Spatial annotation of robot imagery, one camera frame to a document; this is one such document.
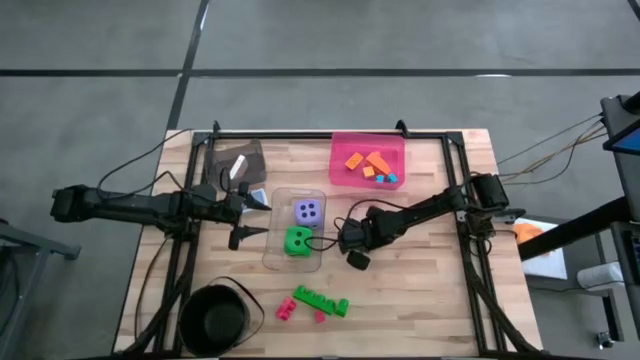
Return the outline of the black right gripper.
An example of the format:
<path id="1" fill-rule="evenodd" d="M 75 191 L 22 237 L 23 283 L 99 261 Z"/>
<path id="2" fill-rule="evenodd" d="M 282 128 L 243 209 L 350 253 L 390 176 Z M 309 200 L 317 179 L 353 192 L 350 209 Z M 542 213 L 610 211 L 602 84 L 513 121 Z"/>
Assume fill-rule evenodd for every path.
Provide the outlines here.
<path id="1" fill-rule="evenodd" d="M 372 206 L 362 220 L 336 217 L 335 226 L 338 229 L 340 251 L 350 251 L 347 263 L 357 270 L 365 271 L 371 259 L 361 252 L 370 252 L 394 242 L 400 230 L 400 213 Z"/>

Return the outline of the clear plastic bin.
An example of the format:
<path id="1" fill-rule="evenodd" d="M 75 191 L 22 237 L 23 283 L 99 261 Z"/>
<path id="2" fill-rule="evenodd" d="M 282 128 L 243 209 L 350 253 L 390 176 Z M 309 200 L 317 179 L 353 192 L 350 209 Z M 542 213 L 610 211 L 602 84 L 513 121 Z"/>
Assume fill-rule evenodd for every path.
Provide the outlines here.
<path id="1" fill-rule="evenodd" d="M 294 218 L 294 203 L 302 199 L 316 199 L 321 203 L 322 224 L 312 229 L 312 237 L 305 240 L 311 248 L 309 257 L 292 257 L 284 252 L 286 229 L 298 226 Z M 272 212 L 269 222 L 263 265 L 272 271 L 288 273 L 311 273 L 320 268 L 322 252 L 320 251 L 324 236 L 326 196 L 316 189 L 278 188 L 271 196 Z"/>

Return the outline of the purple foam die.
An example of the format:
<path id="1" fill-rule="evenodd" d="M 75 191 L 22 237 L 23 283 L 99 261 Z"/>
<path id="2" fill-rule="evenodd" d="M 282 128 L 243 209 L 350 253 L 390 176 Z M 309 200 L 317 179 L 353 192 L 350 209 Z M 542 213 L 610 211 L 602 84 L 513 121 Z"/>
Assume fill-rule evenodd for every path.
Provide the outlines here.
<path id="1" fill-rule="evenodd" d="M 318 228 L 322 220 L 321 203 L 316 199 L 302 199 L 294 203 L 294 218 L 298 226 Z"/>

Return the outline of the green foam die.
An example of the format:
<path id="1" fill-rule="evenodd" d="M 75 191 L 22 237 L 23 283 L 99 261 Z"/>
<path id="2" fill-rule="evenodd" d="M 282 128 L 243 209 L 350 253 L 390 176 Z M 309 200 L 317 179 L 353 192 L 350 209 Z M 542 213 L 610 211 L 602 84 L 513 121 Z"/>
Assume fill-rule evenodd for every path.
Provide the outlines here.
<path id="1" fill-rule="evenodd" d="M 312 230 L 304 226 L 291 226 L 286 229 L 284 252 L 292 257 L 309 257 L 311 248 L 305 240 L 312 237 Z"/>

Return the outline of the long green building block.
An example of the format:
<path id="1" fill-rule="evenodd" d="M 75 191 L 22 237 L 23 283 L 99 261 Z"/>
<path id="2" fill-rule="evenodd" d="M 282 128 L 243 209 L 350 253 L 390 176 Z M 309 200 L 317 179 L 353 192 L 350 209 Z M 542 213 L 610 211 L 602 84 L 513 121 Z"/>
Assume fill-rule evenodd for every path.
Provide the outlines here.
<path id="1" fill-rule="evenodd" d="M 335 313 L 336 302 L 334 300 L 308 289 L 303 285 L 298 286 L 293 291 L 293 298 L 327 315 L 333 315 Z"/>

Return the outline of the orange wedge building block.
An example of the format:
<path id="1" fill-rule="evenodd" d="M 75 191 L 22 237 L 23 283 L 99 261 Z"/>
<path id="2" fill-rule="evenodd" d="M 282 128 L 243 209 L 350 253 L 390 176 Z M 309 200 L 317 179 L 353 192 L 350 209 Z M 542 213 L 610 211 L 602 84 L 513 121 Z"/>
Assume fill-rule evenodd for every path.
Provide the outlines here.
<path id="1" fill-rule="evenodd" d="M 377 173 L 389 175 L 392 172 L 390 165 L 383 159 L 380 152 L 371 152 L 365 160 Z"/>

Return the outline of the large red building block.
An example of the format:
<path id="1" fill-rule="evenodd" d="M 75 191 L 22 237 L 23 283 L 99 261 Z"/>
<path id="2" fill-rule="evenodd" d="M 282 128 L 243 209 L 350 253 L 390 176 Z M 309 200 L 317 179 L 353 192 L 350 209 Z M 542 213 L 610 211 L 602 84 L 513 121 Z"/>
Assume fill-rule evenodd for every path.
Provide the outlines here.
<path id="1" fill-rule="evenodd" d="M 282 321 L 287 321 L 290 319 L 296 307 L 297 303 L 295 300 L 291 297 L 286 297 L 277 308 L 275 316 Z"/>

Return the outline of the pink plastic bin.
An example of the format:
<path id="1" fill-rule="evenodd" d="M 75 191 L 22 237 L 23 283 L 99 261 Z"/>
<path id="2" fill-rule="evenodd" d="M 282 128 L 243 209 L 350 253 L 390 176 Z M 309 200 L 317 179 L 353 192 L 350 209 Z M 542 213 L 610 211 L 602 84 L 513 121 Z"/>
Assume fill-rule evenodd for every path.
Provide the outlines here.
<path id="1" fill-rule="evenodd" d="M 345 167 L 345 161 L 354 153 L 363 155 L 364 160 L 355 169 Z M 398 182 L 390 183 L 388 175 L 377 173 L 371 178 L 363 176 L 363 168 L 369 166 L 365 158 L 371 152 L 380 152 L 383 159 L 397 175 Z M 384 175 L 384 183 L 376 183 L 376 175 Z M 329 179 L 333 185 L 371 188 L 377 190 L 397 190 L 405 181 L 405 142 L 394 135 L 364 133 L 334 133 L 331 141 Z"/>

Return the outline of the black round bucket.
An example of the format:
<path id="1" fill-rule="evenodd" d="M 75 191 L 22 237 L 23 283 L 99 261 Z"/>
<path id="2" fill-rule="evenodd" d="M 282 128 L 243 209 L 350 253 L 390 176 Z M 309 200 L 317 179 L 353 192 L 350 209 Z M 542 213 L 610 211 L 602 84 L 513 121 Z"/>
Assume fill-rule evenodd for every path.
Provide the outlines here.
<path id="1" fill-rule="evenodd" d="M 177 333 L 191 354 L 218 357 L 255 336 L 265 318 L 263 306 L 244 285 L 220 276 L 189 296 L 179 312 Z"/>

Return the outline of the black clamp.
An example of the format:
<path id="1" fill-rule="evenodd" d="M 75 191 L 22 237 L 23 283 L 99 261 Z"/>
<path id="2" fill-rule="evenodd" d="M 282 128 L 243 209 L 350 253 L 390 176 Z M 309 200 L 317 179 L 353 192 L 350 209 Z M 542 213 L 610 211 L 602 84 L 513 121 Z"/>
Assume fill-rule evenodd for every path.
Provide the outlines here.
<path id="1" fill-rule="evenodd" d="M 509 208 L 503 211 L 497 212 L 493 216 L 493 221 L 498 223 L 513 224 L 517 219 L 526 214 L 524 209 Z"/>

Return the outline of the orange object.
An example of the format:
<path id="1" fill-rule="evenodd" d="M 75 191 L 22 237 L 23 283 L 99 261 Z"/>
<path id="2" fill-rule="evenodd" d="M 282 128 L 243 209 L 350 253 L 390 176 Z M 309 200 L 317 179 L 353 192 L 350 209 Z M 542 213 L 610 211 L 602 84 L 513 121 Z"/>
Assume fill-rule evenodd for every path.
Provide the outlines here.
<path id="1" fill-rule="evenodd" d="M 513 226 L 517 245 L 522 245 L 544 233 L 544 230 L 529 223 L 517 223 Z"/>

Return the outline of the white box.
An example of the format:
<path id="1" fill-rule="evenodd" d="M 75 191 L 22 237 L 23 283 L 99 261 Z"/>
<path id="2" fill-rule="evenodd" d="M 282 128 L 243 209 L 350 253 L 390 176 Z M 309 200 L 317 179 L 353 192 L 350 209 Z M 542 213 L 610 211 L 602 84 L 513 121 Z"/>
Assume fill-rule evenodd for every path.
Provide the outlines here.
<path id="1" fill-rule="evenodd" d="M 557 224 L 541 222 L 537 220 L 520 218 L 515 221 L 517 223 L 529 223 L 536 225 L 544 230 L 544 232 L 557 227 Z M 546 277 L 559 280 L 567 280 L 568 272 L 565 265 L 565 258 L 562 248 L 555 249 L 543 255 L 534 257 L 529 260 L 522 261 L 522 267 L 525 275 Z"/>

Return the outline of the grey metal side table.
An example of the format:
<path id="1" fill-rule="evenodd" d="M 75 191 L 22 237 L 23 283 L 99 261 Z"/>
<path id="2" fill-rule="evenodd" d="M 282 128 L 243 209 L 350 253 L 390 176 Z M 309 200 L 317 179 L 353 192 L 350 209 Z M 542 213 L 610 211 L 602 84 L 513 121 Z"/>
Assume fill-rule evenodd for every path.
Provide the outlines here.
<path id="1" fill-rule="evenodd" d="M 22 277 L 15 268 L 15 301 L 4 322 L 0 324 L 0 360 L 9 360 L 15 351 L 19 336 L 23 333 L 27 315 L 33 303 L 33 294 L 42 279 L 45 265 L 50 255 L 59 254 L 66 260 L 76 260 L 81 251 L 80 246 L 69 246 L 62 242 L 52 240 L 40 235 L 20 230 L 0 219 L 0 244 L 9 243 L 9 246 L 0 247 L 7 250 L 7 260 L 13 264 L 17 262 L 15 255 L 18 252 L 32 254 L 33 265 L 28 275 Z"/>

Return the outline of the white roll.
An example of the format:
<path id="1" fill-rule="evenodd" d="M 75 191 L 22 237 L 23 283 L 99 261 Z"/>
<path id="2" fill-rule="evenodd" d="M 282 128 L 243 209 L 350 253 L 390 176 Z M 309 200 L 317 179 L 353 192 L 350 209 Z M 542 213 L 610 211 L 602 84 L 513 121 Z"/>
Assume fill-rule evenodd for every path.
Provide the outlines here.
<path id="1" fill-rule="evenodd" d="M 582 269 L 577 272 L 576 280 L 587 291 L 602 291 L 625 285 L 620 263 L 617 261 Z"/>

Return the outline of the grey equipment cart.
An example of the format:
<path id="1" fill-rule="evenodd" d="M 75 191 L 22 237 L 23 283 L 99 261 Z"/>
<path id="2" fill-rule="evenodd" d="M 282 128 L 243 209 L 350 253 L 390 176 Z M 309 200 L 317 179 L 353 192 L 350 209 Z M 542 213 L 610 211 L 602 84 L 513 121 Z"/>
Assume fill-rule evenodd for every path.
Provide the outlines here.
<path id="1" fill-rule="evenodd" d="M 609 139 L 640 118 L 640 91 L 631 96 L 603 98 L 600 105 Z M 624 196 L 633 207 L 640 207 L 640 156 L 612 153 Z M 640 340 L 640 221 L 614 222 L 612 233 L 632 319 Z"/>

